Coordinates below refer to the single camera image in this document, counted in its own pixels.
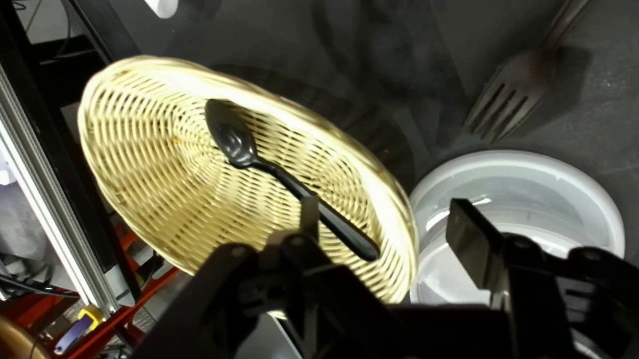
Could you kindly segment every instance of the fork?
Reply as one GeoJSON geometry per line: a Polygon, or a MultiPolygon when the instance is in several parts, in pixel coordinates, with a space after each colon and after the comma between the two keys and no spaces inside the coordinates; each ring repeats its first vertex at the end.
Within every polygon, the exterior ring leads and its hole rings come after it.
{"type": "Polygon", "coordinates": [[[498,68],[466,120],[468,132],[496,142],[526,122],[552,86],[562,38],[586,5],[588,0],[564,3],[544,42],[498,68]]]}

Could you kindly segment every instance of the wire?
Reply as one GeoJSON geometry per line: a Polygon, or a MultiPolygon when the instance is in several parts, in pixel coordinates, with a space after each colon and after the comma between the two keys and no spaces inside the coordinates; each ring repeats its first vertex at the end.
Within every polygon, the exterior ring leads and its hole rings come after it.
{"type": "Polygon", "coordinates": [[[0,282],[8,284],[12,288],[20,288],[24,292],[36,294],[36,296],[78,298],[78,294],[74,294],[74,292],[62,292],[62,290],[56,290],[52,286],[42,286],[42,284],[40,284],[42,288],[36,288],[36,284],[16,282],[6,276],[0,276],[0,282]]]}
{"type": "Polygon", "coordinates": [[[36,17],[38,17],[40,7],[42,7],[42,0],[38,0],[38,5],[34,7],[34,15],[32,15],[32,19],[26,23],[24,32],[28,32],[28,30],[32,28],[32,25],[34,25],[34,21],[36,21],[36,17]]]}
{"type": "Polygon", "coordinates": [[[24,13],[26,5],[22,0],[14,0],[14,11],[24,13]]]}
{"type": "Polygon", "coordinates": [[[72,17],[68,17],[68,5],[62,3],[62,11],[64,11],[64,17],[66,17],[66,38],[64,38],[64,44],[60,46],[60,50],[56,52],[54,58],[60,58],[68,46],[68,42],[72,40],[72,17]]]}
{"type": "Polygon", "coordinates": [[[120,302],[120,300],[126,298],[128,294],[130,294],[130,290],[122,292],[122,294],[116,298],[116,302],[120,302]]]}
{"type": "MultiPolygon", "coordinates": [[[[10,274],[0,274],[0,276],[4,276],[4,280],[12,280],[12,282],[18,282],[18,284],[36,284],[36,288],[42,288],[42,286],[50,286],[50,282],[52,282],[52,276],[54,276],[54,272],[52,272],[52,264],[48,262],[48,264],[44,264],[44,266],[40,266],[36,272],[32,272],[32,274],[28,274],[28,276],[10,276],[10,274]]],[[[22,296],[26,296],[26,294],[32,294],[32,290],[24,290],[24,288],[2,288],[10,298],[22,298],[22,296]]]]}

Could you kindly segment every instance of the wicker basket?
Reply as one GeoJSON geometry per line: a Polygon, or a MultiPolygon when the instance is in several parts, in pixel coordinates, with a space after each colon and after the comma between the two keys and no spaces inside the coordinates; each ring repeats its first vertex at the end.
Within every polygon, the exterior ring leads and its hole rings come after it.
{"type": "Polygon", "coordinates": [[[204,120],[208,98],[248,110],[264,158],[282,164],[382,248],[358,260],[320,228],[322,248],[384,302],[416,276],[416,226],[396,180],[328,120],[192,62],[130,58],[96,74],[80,104],[80,138],[106,200],[176,268],[194,274],[222,244],[262,248],[300,224],[300,202],[274,178],[232,168],[204,120]]]}

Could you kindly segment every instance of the spoon handle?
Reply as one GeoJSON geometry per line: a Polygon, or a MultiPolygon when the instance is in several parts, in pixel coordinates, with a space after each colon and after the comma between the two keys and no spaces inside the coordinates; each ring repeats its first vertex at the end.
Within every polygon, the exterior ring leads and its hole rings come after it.
{"type": "MultiPolygon", "coordinates": [[[[272,174],[280,184],[290,190],[298,200],[314,196],[296,176],[286,172],[284,168],[260,160],[254,168],[272,174]]],[[[366,262],[374,262],[380,258],[380,248],[370,240],[360,228],[356,228],[350,220],[346,220],[336,208],[326,204],[324,200],[318,202],[320,206],[320,220],[322,224],[332,230],[356,256],[366,262]]]]}

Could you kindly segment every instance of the metal frame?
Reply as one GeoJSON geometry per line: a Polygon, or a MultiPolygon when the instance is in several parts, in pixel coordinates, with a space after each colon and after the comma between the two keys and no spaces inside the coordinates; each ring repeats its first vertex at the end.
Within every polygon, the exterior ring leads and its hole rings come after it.
{"type": "Polygon", "coordinates": [[[98,190],[66,122],[46,100],[40,68],[12,3],[0,3],[0,136],[20,186],[84,302],[118,308],[106,276],[140,286],[126,266],[98,190]]]}

